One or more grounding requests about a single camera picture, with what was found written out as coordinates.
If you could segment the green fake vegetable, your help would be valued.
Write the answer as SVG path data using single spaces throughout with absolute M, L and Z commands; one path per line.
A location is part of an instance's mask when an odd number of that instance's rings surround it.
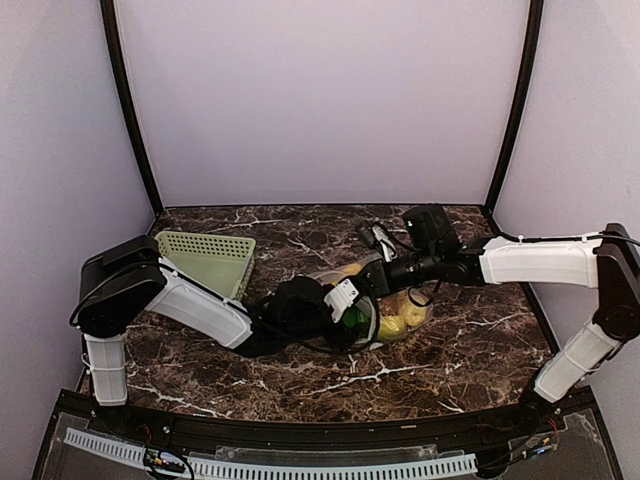
M 368 325 L 370 318 L 359 308 L 350 308 L 343 316 L 343 322 L 348 328 L 359 328 L 361 325 Z

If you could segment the clear zip top bag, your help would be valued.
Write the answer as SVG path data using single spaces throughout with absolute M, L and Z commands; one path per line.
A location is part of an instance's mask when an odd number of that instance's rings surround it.
M 366 263 L 368 263 L 369 261 L 374 261 L 374 260 L 378 260 L 378 259 L 382 259 L 382 257 L 380 255 L 378 255 L 378 254 L 372 254 L 372 255 L 369 255 L 367 257 L 364 257 L 363 259 L 360 259 L 359 261 L 357 261 L 355 263 L 344 265 L 344 266 L 342 266 L 342 267 L 340 267 L 338 269 L 314 272 L 314 273 L 311 274 L 311 277 L 313 279 L 319 281 L 323 285 L 325 285 L 325 284 L 336 285 L 340 280 L 342 280 L 348 274 L 359 273 Z M 390 295 L 388 297 L 385 297 L 385 298 L 381 299 L 379 301 L 381 319 L 382 319 L 383 316 L 398 315 L 399 303 L 403 298 L 408 298 L 411 301 L 410 295 L 409 295 L 407 290 L 403 290 L 403 291 L 401 291 L 399 293 L 395 293 L 395 294 L 392 294 L 392 295 Z M 427 301 L 427 297 L 423 293 L 421 293 L 419 291 L 415 292 L 415 296 L 413 297 L 413 299 L 419 305 L 422 304 L 422 303 L 425 303 Z M 424 323 L 423 325 L 427 324 L 428 322 L 430 322 L 433 319 L 433 309 L 434 309 L 434 307 L 432 305 L 429 305 L 429 307 L 430 307 L 431 313 L 430 313 L 428 321 L 426 323 Z M 412 332 L 414 332 L 416 329 L 420 328 L 421 326 L 419 326 L 417 328 L 413 328 L 413 329 L 410 329 L 410 328 L 407 327 L 407 334 L 403 338 L 405 338 L 407 335 L 411 334 Z M 389 343 L 389 342 L 380 342 L 380 341 L 377 340 L 377 337 L 376 337 L 376 340 L 369 347 L 369 349 L 370 350 L 374 350 L 374 349 L 380 348 L 385 343 Z

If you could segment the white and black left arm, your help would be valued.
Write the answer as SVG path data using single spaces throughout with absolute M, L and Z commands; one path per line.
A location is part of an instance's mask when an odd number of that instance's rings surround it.
M 164 315 L 247 358 L 315 339 L 326 354 L 368 347 L 379 327 L 377 305 L 348 276 L 322 284 L 297 276 L 254 306 L 242 297 L 254 268 L 252 238 L 161 232 L 141 235 L 88 259 L 70 324 L 86 342 L 101 417 L 120 436 L 141 427 L 127 403 L 125 333 L 143 311 Z

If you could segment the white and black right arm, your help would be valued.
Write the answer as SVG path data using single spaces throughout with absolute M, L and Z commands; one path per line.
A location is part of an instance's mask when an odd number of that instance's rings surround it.
M 511 410 L 510 424 L 521 434 L 534 432 L 549 416 L 548 403 L 562 399 L 639 335 L 639 244 L 620 224 L 577 236 L 499 234 L 461 242 L 439 204 L 414 207 L 402 219 L 411 252 L 371 262 L 360 273 L 378 298 L 428 281 L 463 286 L 548 283 L 597 290 L 596 311 L 541 368 L 530 388 L 533 395 Z

